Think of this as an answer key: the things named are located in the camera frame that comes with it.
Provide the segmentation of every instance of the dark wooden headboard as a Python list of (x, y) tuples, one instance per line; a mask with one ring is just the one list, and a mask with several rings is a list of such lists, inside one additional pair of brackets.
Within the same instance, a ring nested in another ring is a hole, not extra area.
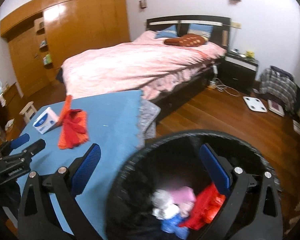
[(159, 17), (147, 20), (147, 30), (161, 31), (172, 25), (177, 25), (178, 36), (185, 35), (190, 23), (213, 25), (210, 41), (228, 50), (231, 19), (210, 15), (178, 15)]

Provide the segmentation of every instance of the black basket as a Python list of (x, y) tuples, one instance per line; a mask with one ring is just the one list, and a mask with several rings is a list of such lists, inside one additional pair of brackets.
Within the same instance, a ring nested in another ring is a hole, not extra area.
[[(151, 214), (150, 196), (158, 188), (168, 186), (191, 187), (197, 195), (211, 179), (198, 152), (202, 144), (209, 143), (217, 155), (227, 158), (232, 166), (240, 166), (248, 174), (263, 176), (272, 173), (277, 190), (279, 180), (261, 153), (247, 142), (229, 134), (211, 130), (191, 130), (170, 134), (147, 145), (133, 154), (122, 166), (113, 182), (106, 206), (106, 234), (109, 240), (123, 240), (134, 230), (143, 217)], [(242, 205), (232, 230), (247, 221), (252, 197)], [(191, 231), (189, 239), (198, 239), (202, 231)]]

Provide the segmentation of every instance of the blue gripper pad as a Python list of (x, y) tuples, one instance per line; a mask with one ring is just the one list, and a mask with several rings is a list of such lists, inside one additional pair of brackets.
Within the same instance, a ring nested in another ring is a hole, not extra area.
[(212, 182), (216, 185), (218, 192), (228, 197), (231, 193), (231, 180), (217, 160), (217, 154), (215, 152), (213, 154), (211, 151), (213, 150), (209, 145), (202, 145), (199, 152), (200, 159), (205, 166)]
[(13, 141), (11, 141), (10, 149), (11, 150), (17, 149), (18, 147), (25, 144), (29, 140), (30, 140), (30, 136), (27, 133), (25, 133), (25, 134), (19, 136), (17, 139), (14, 139)]
[(71, 196), (80, 195), (86, 187), (92, 173), (98, 165), (101, 158), (101, 149), (98, 144), (93, 144), (87, 153), (85, 159), (79, 166), (71, 180)]

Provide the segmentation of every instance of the pink bedsheet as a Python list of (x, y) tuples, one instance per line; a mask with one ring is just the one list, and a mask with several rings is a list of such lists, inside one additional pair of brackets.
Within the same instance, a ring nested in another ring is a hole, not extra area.
[(134, 42), (87, 50), (68, 58), (62, 65), (68, 95), (82, 98), (131, 89), (143, 90), (151, 100), (161, 91), (172, 91), (200, 69), (198, 63), (225, 53), (208, 42), (195, 48), (167, 46), (165, 38), (154, 39), (155, 32), (144, 32)]

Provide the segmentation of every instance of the wooden stool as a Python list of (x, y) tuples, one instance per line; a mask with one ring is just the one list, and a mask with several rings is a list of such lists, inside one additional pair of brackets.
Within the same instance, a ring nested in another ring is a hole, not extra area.
[(38, 111), (37, 109), (35, 109), (33, 105), (33, 101), (31, 101), (21, 110), (19, 114), (23, 115), (23, 119), (25, 120), (26, 123), (29, 123), (30, 119), (36, 112)]

